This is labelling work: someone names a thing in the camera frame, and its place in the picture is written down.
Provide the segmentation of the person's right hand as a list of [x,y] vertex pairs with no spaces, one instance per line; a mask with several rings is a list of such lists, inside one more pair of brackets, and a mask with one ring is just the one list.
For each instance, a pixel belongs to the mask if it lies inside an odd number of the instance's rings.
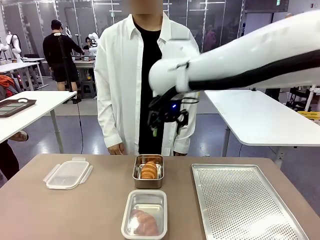
[[110,155],[124,155],[125,154],[125,147],[122,142],[108,147],[107,150]]

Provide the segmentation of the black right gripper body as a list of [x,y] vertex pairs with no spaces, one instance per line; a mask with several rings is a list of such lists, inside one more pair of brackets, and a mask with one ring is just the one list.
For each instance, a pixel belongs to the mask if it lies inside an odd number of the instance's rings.
[[176,122],[177,114],[181,109],[182,99],[165,100],[158,99],[156,102],[156,111],[159,112],[160,123]]

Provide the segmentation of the bystander's hand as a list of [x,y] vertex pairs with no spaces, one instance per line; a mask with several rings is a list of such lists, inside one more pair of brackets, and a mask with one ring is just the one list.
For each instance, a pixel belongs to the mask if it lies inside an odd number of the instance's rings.
[[25,131],[20,130],[8,139],[15,142],[26,142],[29,139],[29,135]]

